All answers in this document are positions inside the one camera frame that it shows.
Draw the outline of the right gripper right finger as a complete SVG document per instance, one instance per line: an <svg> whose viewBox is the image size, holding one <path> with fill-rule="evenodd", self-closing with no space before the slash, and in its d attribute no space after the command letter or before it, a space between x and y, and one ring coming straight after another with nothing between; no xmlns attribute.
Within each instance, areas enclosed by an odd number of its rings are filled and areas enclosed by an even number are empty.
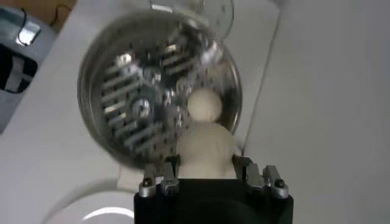
<svg viewBox="0 0 390 224"><path fill-rule="evenodd" d="M250 191L269 194L276 199L289 197L289 187L275 166L267 165L260 169L249 157L238 155L233 156L232 162L237 179L243 180Z"/></svg>

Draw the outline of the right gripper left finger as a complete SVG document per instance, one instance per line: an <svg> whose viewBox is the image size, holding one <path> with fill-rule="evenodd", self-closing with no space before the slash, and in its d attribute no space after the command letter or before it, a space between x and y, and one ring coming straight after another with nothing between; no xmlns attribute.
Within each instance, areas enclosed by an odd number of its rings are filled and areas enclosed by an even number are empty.
<svg viewBox="0 0 390 224"><path fill-rule="evenodd" d="M161 167L147 164L144 168L142 182L138 187L138 195L142 198L154 197L158 190L163 196L172 197L179 192L180 156L168 156Z"/></svg>

